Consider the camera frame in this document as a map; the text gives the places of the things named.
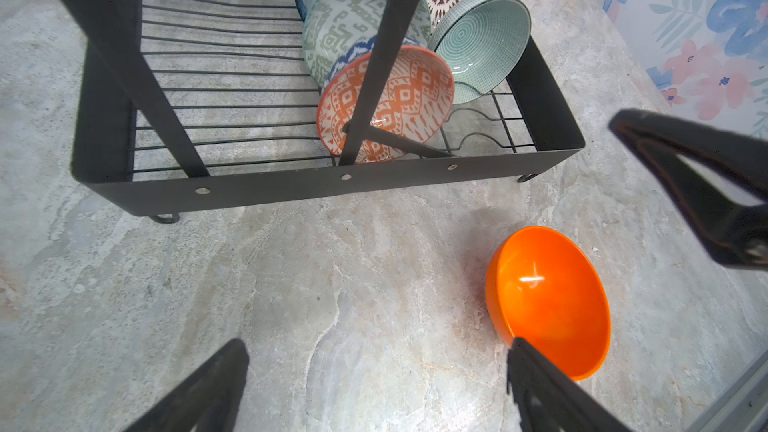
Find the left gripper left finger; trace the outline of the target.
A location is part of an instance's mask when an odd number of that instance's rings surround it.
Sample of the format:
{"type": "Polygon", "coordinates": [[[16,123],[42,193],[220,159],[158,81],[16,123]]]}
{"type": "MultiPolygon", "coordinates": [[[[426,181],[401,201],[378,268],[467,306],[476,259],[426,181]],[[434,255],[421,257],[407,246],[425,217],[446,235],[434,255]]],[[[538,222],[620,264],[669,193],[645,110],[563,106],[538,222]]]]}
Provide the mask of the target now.
{"type": "Polygon", "coordinates": [[[232,431],[243,397],[249,355],[245,343],[229,340],[129,431],[232,431]]]}

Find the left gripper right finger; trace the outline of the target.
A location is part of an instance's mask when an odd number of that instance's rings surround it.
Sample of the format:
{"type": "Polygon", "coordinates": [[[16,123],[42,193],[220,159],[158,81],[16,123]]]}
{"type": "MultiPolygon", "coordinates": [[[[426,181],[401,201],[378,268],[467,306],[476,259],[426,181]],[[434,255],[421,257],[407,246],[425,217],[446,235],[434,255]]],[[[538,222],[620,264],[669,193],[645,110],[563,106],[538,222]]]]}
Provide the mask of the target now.
{"type": "Polygon", "coordinates": [[[523,431],[630,431],[520,337],[508,350],[506,391],[523,431]]]}

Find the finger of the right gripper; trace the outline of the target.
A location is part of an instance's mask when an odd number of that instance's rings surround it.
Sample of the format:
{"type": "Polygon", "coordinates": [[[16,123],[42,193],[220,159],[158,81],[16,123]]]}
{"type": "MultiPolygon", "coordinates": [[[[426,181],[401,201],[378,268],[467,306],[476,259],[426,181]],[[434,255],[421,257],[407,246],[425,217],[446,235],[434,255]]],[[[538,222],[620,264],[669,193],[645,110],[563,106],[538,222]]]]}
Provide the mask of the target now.
{"type": "Polygon", "coordinates": [[[765,201],[765,141],[641,109],[617,112],[608,128],[663,186],[714,262],[767,268],[767,204],[732,201],[683,161],[697,162],[765,201]]]}

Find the orange plastic bowl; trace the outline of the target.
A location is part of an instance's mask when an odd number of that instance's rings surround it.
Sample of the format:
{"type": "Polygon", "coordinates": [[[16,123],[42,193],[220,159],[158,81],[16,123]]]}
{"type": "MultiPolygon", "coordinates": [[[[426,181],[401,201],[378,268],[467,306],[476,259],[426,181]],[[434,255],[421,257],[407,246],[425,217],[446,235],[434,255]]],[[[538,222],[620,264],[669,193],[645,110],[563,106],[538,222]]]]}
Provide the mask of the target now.
{"type": "Polygon", "coordinates": [[[522,228],[494,252],[485,301],[508,346],[523,338],[574,381],[594,375],[611,343],[609,302],[586,254],[562,233],[522,228]]]}

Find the mint green lined bowl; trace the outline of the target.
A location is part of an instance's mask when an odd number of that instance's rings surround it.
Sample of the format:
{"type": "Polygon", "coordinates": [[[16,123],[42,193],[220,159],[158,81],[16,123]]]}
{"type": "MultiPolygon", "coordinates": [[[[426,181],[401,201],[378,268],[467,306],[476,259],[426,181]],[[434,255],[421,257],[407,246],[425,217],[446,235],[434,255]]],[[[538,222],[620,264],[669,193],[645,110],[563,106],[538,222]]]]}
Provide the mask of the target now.
{"type": "Polygon", "coordinates": [[[521,0],[461,0],[453,6],[428,43],[451,70],[453,103],[474,101],[503,82],[520,61],[531,29],[521,0]]]}

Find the pink patterned bowl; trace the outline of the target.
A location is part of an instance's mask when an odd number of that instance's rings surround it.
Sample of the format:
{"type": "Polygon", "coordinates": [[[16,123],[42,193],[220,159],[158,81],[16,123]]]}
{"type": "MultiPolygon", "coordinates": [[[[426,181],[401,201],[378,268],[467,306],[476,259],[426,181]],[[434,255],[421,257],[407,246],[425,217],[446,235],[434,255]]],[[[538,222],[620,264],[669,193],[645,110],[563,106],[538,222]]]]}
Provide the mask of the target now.
{"type": "MultiPolygon", "coordinates": [[[[368,71],[376,38],[360,40],[336,60],[322,86],[316,125],[326,149],[338,156],[368,71]]],[[[371,125],[406,139],[425,143],[447,120],[455,83],[448,64],[407,37],[389,74],[371,125]]]]}

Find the green patterned bowl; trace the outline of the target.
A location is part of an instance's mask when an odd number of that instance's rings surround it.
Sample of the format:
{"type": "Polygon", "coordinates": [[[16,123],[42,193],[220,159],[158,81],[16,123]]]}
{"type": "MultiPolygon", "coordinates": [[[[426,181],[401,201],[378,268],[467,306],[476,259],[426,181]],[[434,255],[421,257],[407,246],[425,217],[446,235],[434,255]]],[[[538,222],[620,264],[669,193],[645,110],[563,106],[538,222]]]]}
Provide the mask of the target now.
{"type": "Polygon", "coordinates": [[[350,48],[377,35],[387,0],[314,0],[304,21],[302,50],[321,87],[350,48]]]}

